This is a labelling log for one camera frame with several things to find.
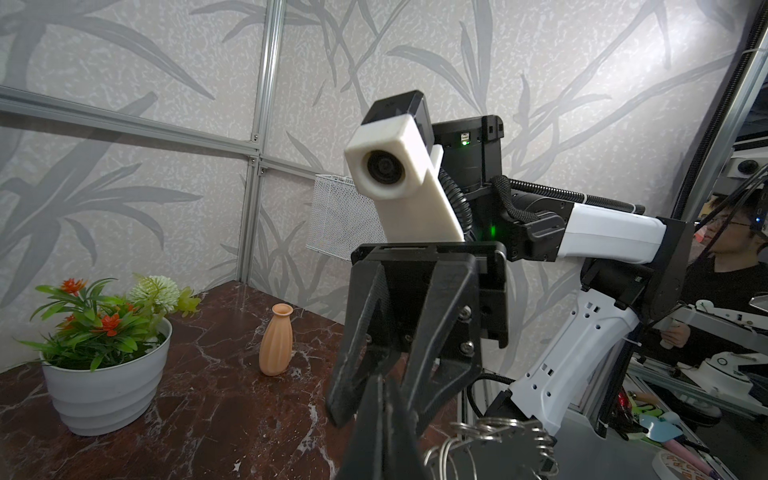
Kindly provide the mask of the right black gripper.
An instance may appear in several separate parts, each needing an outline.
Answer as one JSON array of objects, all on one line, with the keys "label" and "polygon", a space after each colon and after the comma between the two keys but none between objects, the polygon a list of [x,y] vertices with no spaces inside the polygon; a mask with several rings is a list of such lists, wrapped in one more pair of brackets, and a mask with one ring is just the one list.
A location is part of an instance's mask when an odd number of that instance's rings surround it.
[{"label": "right black gripper", "polygon": [[483,338],[509,344],[506,249],[499,242],[362,244],[351,260],[326,411],[335,426],[347,424],[368,379],[396,363],[396,332],[414,336],[401,388],[421,435],[479,373],[480,327]]}]

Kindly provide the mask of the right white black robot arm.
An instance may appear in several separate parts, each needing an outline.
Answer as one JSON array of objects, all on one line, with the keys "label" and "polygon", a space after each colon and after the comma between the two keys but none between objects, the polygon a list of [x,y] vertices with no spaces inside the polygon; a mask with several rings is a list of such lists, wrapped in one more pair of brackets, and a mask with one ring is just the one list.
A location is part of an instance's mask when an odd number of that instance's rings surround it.
[{"label": "right white black robot arm", "polygon": [[326,395],[337,426],[405,358],[395,390],[413,430],[422,432],[478,378],[482,340],[507,345],[514,260],[584,261],[575,310],[511,386],[515,407],[552,434],[603,357],[638,326],[666,317],[679,299],[688,223],[584,203],[535,210],[510,189],[490,195],[499,210],[489,240],[467,243],[438,181],[443,149],[426,145],[413,116],[365,121],[344,155],[387,240],[352,257],[344,337]]}]

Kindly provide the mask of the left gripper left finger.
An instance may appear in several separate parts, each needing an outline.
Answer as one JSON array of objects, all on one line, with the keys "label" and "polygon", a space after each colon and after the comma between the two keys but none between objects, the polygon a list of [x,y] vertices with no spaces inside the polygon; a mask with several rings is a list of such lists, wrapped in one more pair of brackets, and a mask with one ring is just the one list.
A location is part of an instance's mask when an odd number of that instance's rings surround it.
[{"label": "left gripper left finger", "polygon": [[336,480],[385,478],[385,406],[386,381],[376,376],[366,385]]}]

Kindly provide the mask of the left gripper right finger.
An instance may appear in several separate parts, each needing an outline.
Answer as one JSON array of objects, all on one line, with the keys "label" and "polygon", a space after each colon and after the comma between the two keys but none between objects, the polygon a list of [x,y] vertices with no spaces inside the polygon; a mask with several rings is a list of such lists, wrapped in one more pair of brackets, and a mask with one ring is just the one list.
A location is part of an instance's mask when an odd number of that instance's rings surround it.
[{"label": "left gripper right finger", "polygon": [[428,479],[429,473],[399,387],[392,378],[384,383],[383,478]]}]

